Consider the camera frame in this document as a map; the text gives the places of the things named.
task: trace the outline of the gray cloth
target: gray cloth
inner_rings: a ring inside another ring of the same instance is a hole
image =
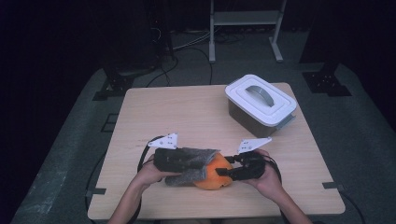
[[[168,186],[177,186],[182,184],[189,184],[194,181],[206,179],[206,166],[213,160],[215,154],[219,151],[216,149],[198,149],[183,147],[176,150],[183,150],[191,157],[187,160],[188,163],[200,164],[198,169],[188,169],[182,175],[172,175],[165,178],[165,183]]]

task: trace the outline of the white shelf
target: white shelf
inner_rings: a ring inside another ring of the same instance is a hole
[[[214,25],[263,25],[276,24],[279,11],[215,12]]]

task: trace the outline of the white bracket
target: white bracket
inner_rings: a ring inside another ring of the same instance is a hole
[[[254,149],[261,147],[272,141],[271,137],[257,138],[257,139],[243,139],[241,145],[239,145],[238,153],[253,151]]]
[[[159,138],[157,140],[148,143],[149,147],[162,147],[167,149],[177,148],[177,133],[171,133],[165,137]]]

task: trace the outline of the plastic storage box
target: plastic storage box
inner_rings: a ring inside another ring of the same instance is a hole
[[[268,137],[295,118],[296,101],[255,75],[237,79],[225,92],[231,117],[256,137]]]

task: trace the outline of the gray carpet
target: gray carpet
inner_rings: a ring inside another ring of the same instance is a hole
[[[366,223],[396,221],[396,136],[374,103],[362,88],[357,76],[340,65],[335,75],[352,96],[329,97],[312,93],[302,72],[318,71],[322,64],[299,64],[308,33],[281,32],[278,40],[284,57],[277,63],[268,43],[270,34],[245,35],[231,45],[216,45],[217,61],[212,66],[211,84],[229,84],[245,75],[254,74],[269,82],[291,85],[304,116],[318,143],[334,181],[343,185]],[[174,35],[175,46],[197,36]],[[150,87],[209,85],[211,67],[207,43],[175,53],[178,63]],[[163,59],[163,69],[176,64]],[[134,88],[146,87],[161,69],[139,77]],[[23,201],[13,223],[90,223],[85,195],[87,184],[92,189],[100,172],[101,157],[106,152],[111,133],[102,132],[107,116],[119,113],[122,97],[93,101],[93,96],[106,80],[103,70],[92,74],[75,106],[70,111],[35,183]],[[354,206],[345,200],[346,211],[340,216],[314,216],[315,221],[361,223]]]

